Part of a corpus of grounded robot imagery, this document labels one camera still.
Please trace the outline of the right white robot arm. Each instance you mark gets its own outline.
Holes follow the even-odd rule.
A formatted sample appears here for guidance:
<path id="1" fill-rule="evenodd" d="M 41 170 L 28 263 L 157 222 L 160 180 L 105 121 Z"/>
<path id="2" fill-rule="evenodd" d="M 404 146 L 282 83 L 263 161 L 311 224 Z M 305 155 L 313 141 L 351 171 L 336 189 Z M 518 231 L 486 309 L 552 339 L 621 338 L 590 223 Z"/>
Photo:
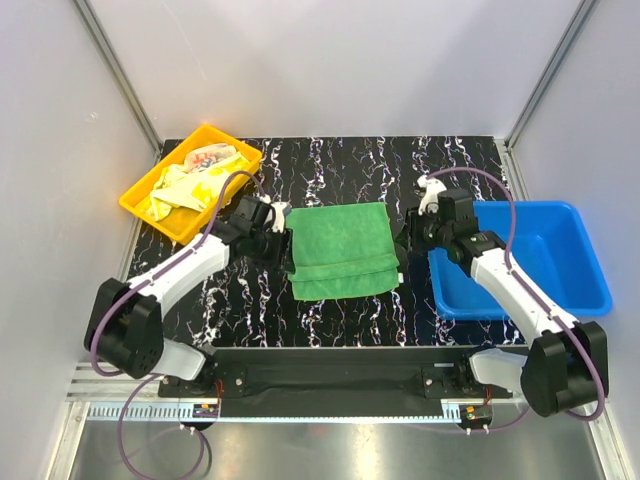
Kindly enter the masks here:
<path id="1" fill-rule="evenodd" d="M 397 242 L 408 253 L 441 250 L 448 261 L 490 294 L 514 321 L 528 345 L 525 355 L 499 348 L 468 351 L 454 371 L 466 396 L 488 386 L 523 395 L 541 417 L 593 404 L 596 419 L 608 393 L 608 348 L 604 329 L 582 323 L 555 303 L 524 271 L 512 242 L 481 230 L 471 194 L 436 179 L 422 183 L 418 206 L 409 209 Z"/>

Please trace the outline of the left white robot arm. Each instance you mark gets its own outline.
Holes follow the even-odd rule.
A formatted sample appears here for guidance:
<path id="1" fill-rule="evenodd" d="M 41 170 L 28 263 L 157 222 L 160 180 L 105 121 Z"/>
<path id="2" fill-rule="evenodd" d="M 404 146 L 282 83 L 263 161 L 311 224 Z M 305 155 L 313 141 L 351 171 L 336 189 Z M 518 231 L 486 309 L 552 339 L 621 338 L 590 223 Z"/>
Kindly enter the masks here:
<path id="1" fill-rule="evenodd" d="M 212 360 L 166 338 L 164 317 L 197 285 L 238 259 L 293 270 L 293 233 L 286 226 L 291 210 L 286 202 L 245 196 L 234 212 L 212 220 L 156 267 L 127 281 L 103 282 L 84 337 L 96 372 L 133 379 L 156 374 L 179 379 L 193 395 L 208 394 L 216 382 Z"/>

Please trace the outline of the green microfibre towel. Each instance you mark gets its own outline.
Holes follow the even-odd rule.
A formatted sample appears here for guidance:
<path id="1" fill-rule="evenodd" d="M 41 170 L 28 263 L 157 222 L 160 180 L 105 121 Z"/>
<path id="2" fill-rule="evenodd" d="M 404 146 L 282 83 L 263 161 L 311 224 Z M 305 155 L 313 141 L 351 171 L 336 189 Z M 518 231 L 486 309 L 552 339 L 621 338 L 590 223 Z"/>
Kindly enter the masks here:
<path id="1" fill-rule="evenodd" d="M 297 301 L 374 296 L 399 286 L 399 260 L 382 202 L 296 208 L 292 231 Z"/>

